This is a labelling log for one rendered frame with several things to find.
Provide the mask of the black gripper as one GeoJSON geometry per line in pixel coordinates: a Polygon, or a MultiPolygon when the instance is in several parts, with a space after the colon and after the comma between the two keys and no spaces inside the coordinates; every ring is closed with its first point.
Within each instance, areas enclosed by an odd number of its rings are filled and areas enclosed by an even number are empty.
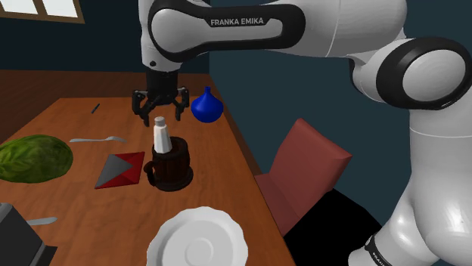
{"type": "Polygon", "coordinates": [[[132,93],[132,111],[139,116],[146,127],[149,124],[149,114],[159,104],[175,105],[175,119],[181,120],[181,114],[190,106],[190,94],[186,87],[177,89],[178,72],[163,72],[146,69],[147,91],[135,90],[132,93]]]}

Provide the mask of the white salt shaker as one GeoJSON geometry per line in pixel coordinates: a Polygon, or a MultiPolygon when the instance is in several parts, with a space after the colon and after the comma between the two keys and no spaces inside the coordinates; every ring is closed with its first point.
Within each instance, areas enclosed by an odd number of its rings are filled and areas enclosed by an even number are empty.
{"type": "Polygon", "coordinates": [[[158,116],[154,119],[154,151],[156,153],[168,153],[172,149],[165,118],[158,116]]]}

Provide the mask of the blue round vase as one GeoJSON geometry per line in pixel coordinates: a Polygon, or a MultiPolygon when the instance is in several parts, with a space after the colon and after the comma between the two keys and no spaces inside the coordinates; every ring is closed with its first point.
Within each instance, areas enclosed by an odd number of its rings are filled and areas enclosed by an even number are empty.
{"type": "Polygon", "coordinates": [[[205,123],[215,122],[220,118],[224,110],[223,103],[211,93],[211,87],[206,86],[204,93],[191,104],[191,112],[194,117],[205,123]]]}

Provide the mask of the dark brown wooden mug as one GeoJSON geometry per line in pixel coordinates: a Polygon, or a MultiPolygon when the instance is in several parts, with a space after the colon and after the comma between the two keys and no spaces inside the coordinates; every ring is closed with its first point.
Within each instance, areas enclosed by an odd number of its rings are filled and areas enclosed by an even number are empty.
{"type": "Polygon", "coordinates": [[[170,140],[172,149],[157,153],[152,147],[152,160],[143,167],[150,185],[166,192],[181,190],[193,179],[187,141],[174,136],[170,140]]]}

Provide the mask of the silver spoon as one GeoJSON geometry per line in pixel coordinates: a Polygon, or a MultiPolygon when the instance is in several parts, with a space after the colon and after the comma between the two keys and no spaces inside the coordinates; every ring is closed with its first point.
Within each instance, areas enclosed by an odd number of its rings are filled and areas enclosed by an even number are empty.
{"type": "Polygon", "coordinates": [[[79,143],[79,142],[102,142],[102,141],[119,141],[122,143],[127,143],[127,140],[124,138],[120,138],[117,136],[109,136],[103,139],[87,139],[87,138],[73,138],[69,142],[70,143],[79,143]]]}

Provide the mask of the red and grey flat box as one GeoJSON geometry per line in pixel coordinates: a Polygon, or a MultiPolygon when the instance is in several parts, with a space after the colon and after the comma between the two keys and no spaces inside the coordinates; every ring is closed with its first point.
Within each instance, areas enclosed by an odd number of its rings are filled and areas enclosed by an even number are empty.
{"type": "Polygon", "coordinates": [[[145,152],[110,154],[95,189],[138,184],[145,152]]]}

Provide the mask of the white plate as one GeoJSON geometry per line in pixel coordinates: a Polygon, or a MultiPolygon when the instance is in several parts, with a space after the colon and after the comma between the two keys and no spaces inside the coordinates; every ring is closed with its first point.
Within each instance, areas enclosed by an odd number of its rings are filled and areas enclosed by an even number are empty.
{"type": "Polygon", "coordinates": [[[146,266],[246,266],[241,226],[221,210],[201,206],[164,222],[147,248],[146,266]]]}

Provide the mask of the green cabbage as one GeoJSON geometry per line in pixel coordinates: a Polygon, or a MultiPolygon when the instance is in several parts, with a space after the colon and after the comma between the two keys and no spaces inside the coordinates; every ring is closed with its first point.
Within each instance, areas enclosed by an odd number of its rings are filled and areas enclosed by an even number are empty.
{"type": "Polygon", "coordinates": [[[30,135],[0,145],[0,179],[24,184],[50,181],[65,175],[73,152],[62,140],[30,135]]]}

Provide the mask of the red chair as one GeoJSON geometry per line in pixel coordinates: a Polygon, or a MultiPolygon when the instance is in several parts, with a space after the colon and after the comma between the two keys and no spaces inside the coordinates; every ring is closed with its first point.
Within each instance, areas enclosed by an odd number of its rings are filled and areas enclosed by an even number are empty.
{"type": "Polygon", "coordinates": [[[293,124],[270,171],[255,177],[282,236],[334,188],[351,159],[304,119],[293,124]]]}

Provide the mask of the silver knife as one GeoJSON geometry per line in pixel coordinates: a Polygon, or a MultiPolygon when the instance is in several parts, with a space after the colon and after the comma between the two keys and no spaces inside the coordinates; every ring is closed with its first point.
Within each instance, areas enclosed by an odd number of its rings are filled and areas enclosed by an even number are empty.
{"type": "Polygon", "coordinates": [[[56,217],[37,218],[37,219],[28,220],[27,224],[30,226],[46,225],[46,224],[52,224],[56,222],[56,220],[57,220],[56,217]]]}

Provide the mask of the dark grey box appliance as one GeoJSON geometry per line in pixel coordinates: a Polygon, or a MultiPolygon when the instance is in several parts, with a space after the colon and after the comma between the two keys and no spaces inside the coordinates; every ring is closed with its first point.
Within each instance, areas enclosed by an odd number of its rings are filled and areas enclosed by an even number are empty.
{"type": "Polygon", "coordinates": [[[10,203],[0,203],[0,266],[49,266],[56,250],[10,203]]]}

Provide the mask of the black robot stand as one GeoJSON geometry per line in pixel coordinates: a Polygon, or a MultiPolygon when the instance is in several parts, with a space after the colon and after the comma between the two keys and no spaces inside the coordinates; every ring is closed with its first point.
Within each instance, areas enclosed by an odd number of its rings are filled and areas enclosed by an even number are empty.
{"type": "Polygon", "coordinates": [[[381,229],[363,207],[327,192],[284,236],[296,266],[348,266],[349,254],[381,229]]]}

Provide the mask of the window with wooden frame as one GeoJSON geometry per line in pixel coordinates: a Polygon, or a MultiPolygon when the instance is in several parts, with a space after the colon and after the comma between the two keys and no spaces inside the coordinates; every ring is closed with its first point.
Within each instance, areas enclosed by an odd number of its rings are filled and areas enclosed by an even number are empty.
{"type": "Polygon", "coordinates": [[[0,0],[0,17],[61,23],[81,23],[79,0],[0,0]]]}

